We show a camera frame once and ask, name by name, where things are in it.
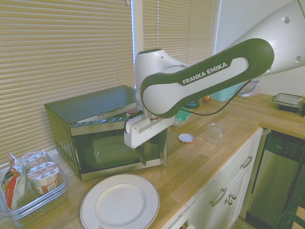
cabinet door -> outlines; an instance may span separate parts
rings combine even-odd
[[[220,214],[217,222],[217,229],[229,229],[238,217],[238,206],[241,197],[241,190],[245,183],[245,175],[242,173],[239,175],[233,183],[229,186],[227,193],[222,200]]]
[[[216,229],[221,202],[230,185],[232,171],[233,168],[230,168],[220,174],[190,206],[188,222],[196,229]]]

wall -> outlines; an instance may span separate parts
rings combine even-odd
[[[291,0],[222,0],[216,52]],[[305,95],[305,66],[259,78],[262,93]]]

jar lid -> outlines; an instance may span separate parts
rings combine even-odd
[[[177,119],[181,119],[182,121],[185,121],[187,119],[188,116],[190,116],[191,113],[187,112],[187,111],[182,111],[180,110],[177,114],[176,114],[176,118]]]
[[[179,141],[183,142],[183,143],[191,143],[194,141],[194,136],[191,134],[180,134],[178,136]]]
[[[133,109],[128,110],[126,113],[127,113],[128,115],[133,115],[133,114],[137,113],[138,111],[139,111],[139,108],[138,108],[138,107],[135,107],[135,108],[133,108]]]

clear glass cup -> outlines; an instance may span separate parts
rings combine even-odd
[[[219,123],[209,124],[208,142],[214,145],[221,143],[224,134],[224,125]]]

cabinet knob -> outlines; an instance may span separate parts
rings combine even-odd
[[[233,201],[231,201],[230,199],[226,198],[224,201],[224,204],[228,203],[228,205],[232,205]]]
[[[229,198],[230,197],[232,197],[232,199],[236,199],[237,197],[236,197],[236,195],[232,195],[231,193],[230,193],[230,195],[229,195]]]

